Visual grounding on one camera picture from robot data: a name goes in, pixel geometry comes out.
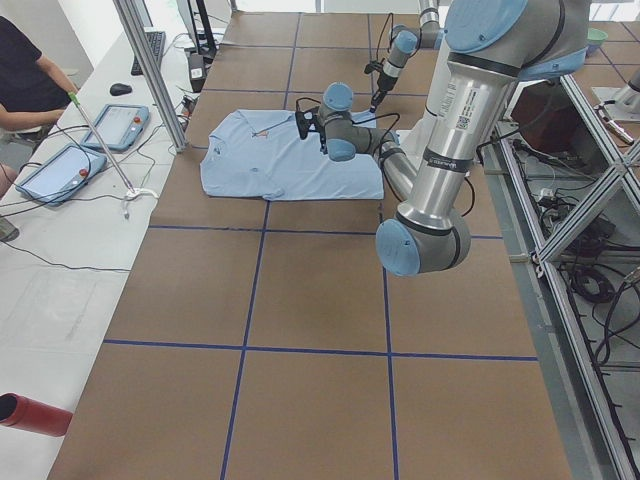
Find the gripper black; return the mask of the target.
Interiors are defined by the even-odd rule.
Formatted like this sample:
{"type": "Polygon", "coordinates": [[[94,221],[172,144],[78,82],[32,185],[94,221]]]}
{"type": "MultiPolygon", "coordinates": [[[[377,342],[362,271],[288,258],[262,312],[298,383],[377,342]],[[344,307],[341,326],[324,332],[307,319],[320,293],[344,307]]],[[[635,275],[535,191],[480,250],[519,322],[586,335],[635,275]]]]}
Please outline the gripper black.
{"type": "Polygon", "coordinates": [[[378,107],[385,99],[386,94],[394,89],[397,80],[398,76],[395,73],[389,74],[384,70],[379,72],[377,80],[377,90],[371,98],[369,107],[369,111],[371,113],[377,112],[378,107]]]}
{"type": "Polygon", "coordinates": [[[327,149],[327,137],[326,137],[325,127],[322,126],[320,123],[316,122],[314,126],[314,131],[319,135],[320,151],[322,153],[327,153],[328,149],[327,149]]]}

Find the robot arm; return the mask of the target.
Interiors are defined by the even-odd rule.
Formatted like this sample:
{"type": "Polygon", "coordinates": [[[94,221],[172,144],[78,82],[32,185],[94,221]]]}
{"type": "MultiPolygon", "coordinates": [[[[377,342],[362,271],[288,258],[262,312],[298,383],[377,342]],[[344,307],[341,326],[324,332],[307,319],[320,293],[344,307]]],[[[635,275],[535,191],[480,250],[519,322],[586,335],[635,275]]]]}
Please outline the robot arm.
{"type": "Polygon", "coordinates": [[[445,41],[445,30],[440,27],[439,5],[439,1],[420,1],[420,27],[392,26],[389,30],[388,57],[371,60],[365,66],[365,74],[378,73],[377,88],[370,102],[371,113],[376,112],[387,94],[394,89],[407,62],[419,51],[432,49],[438,51],[438,57],[425,109],[432,115],[436,114],[451,78],[447,64],[450,49],[445,41]]]}
{"type": "Polygon", "coordinates": [[[421,8],[420,27],[398,27],[388,58],[370,64],[379,75],[372,99],[379,104],[415,52],[439,50],[444,69],[429,93],[438,110],[419,163],[390,131],[353,121],[353,93],[344,83],[331,84],[317,107],[296,117],[300,134],[316,131],[331,160],[373,157],[398,193],[395,216],[375,240],[381,263],[398,276],[448,270],[466,258],[470,233],[454,203],[477,147],[515,84],[555,79],[583,65],[590,13],[586,1],[455,1],[445,19],[434,1],[421,8]]]}

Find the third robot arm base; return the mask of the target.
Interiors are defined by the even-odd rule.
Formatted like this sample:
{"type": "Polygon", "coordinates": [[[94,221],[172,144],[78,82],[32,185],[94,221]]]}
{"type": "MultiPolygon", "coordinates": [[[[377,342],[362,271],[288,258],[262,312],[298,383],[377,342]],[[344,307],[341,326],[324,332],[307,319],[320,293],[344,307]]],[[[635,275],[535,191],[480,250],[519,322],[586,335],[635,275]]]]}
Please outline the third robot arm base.
{"type": "Polygon", "coordinates": [[[594,109],[609,120],[639,122],[639,70],[623,87],[593,87],[598,103],[594,109]]]}

